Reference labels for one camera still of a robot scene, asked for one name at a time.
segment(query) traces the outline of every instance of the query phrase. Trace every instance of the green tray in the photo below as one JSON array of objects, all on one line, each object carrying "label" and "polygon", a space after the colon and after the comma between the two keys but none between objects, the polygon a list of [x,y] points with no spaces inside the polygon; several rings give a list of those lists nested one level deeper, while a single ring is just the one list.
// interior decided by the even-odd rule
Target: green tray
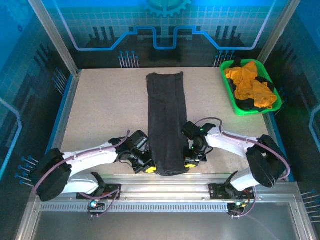
[{"label": "green tray", "polygon": [[[258,76],[263,77],[265,79],[267,79],[268,81],[271,81],[269,74],[267,73],[267,70],[265,69],[265,66],[254,59],[244,59],[241,61],[241,65],[244,66],[248,63],[250,63],[251,61],[255,62],[256,67],[258,68]],[[282,105],[282,100],[281,97],[279,96],[278,91],[276,90],[276,88],[274,88],[273,93],[276,95],[277,100],[275,101],[275,103],[273,104],[273,108],[272,109],[266,109],[263,111],[257,111],[257,110],[250,110],[250,111],[245,111],[240,109],[237,105],[236,105],[236,100],[235,100],[235,95],[234,95],[234,91],[232,90],[229,80],[227,79],[224,70],[229,68],[232,64],[234,63],[234,61],[225,61],[224,63],[221,64],[220,66],[220,70],[222,73],[222,79],[224,81],[226,90],[228,92],[228,95],[230,97],[230,101],[231,101],[231,105],[233,107],[233,110],[235,112],[235,114],[239,115],[239,116],[245,116],[245,115],[252,115],[252,114],[266,114],[269,112],[274,112],[274,111],[278,111],[281,108]]]}]

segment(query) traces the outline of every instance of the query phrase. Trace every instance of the orange cloth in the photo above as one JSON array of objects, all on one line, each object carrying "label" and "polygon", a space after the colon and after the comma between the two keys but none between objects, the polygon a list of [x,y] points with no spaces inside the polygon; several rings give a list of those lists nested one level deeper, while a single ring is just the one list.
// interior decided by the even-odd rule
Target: orange cloth
[{"label": "orange cloth", "polygon": [[268,88],[266,82],[256,80],[258,68],[254,61],[243,67],[233,67],[224,70],[225,76],[236,85],[235,97],[239,100],[254,99],[254,106],[272,109],[277,96]]}]

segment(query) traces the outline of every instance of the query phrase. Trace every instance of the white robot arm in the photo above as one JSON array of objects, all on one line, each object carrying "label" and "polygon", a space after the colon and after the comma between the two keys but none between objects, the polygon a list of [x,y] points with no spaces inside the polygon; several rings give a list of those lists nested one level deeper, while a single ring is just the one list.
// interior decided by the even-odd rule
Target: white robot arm
[{"label": "white robot arm", "polygon": [[271,188],[287,168],[283,153],[270,136],[246,137],[222,131],[214,124],[199,127],[190,121],[184,125],[182,133],[193,142],[186,156],[189,164],[206,162],[208,148],[210,152],[213,148],[224,149],[248,160],[250,167],[234,172],[224,184],[232,198],[259,184]]},{"label": "white robot arm", "polygon": [[[224,184],[223,189],[230,198],[236,199],[245,189],[258,184],[272,187],[286,169],[278,157],[264,150],[269,149],[280,158],[283,157],[278,146],[267,135],[247,138],[222,132],[214,124],[206,123],[199,127],[192,122],[183,126],[182,133],[192,141],[191,148],[185,153],[186,166],[206,162],[208,148],[211,151],[213,148],[224,149],[248,160],[250,168],[234,172]],[[52,200],[65,193],[100,197],[106,184],[98,173],[86,170],[121,160],[130,161],[136,174],[155,168],[147,148],[147,136],[142,131],[128,136],[129,133],[125,138],[113,138],[103,145],[83,151],[61,153],[57,148],[50,150],[29,174],[35,186],[33,191],[42,201]]]},{"label": "white robot arm", "polygon": [[146,148],[147,140],[142,131],[136,131],[130,137],[112,138],[100,146],[82,151],[61,153],[54,148],[29,174],[35,186],[33,191],[44,202],[65,193],[99,197],[104,192],[104,181],[98,173],[85,170],[121,160],[130,161],[136,174],[153,168],[154,162]]}]

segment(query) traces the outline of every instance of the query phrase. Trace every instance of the blue wall panel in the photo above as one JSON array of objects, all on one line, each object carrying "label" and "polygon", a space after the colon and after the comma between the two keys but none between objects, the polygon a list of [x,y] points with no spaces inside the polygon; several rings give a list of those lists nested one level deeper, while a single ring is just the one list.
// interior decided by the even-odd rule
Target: blue wall panel
[{"label": "blue wall panel", "polygon": [[23,157],[40,159],[46,152],[70,73],[27,0],[0,2],[0,53],[0,239],[5,240],[14,239],[31,190],[19,166],[26,167]]},{"label": "blue wall panel", "polygon": [[226,60],[235,55],[256,58],[286,3],[286,0],[44,2],[79,68],[126,67],[118,61],[118,57],[123,60],[120,51],[135,51],[140,67],[217,66],[217,55],[227,55]]},{"label": "blue wall panel", "polygon": [[266,62],[280,90],[276,112],[282,140],[298,181],[320,187],[320,4],[301,1]]}]

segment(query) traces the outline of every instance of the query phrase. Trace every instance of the table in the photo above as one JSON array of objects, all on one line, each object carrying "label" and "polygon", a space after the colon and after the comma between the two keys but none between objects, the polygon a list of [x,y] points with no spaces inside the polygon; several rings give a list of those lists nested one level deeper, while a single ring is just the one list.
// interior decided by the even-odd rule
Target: table
[{"label": "table", "polygon": [[[184,91],[189,121],[206,117],[223,120],[226,131],[260,137],[268,134],[261,114],[237,116],[233,112],[218,67],[83,69],[62,142],[62,152],[80,151],[111,138],[142,130],[148,135],[148,93],[150,73],[184,72]],[[190,169],[193,174],[233,173],[247,168],[248,162],[233,153],[214,149],[208,162]],[[101,175],[132,174],[120,162],[97,166],[90,171]]]}]

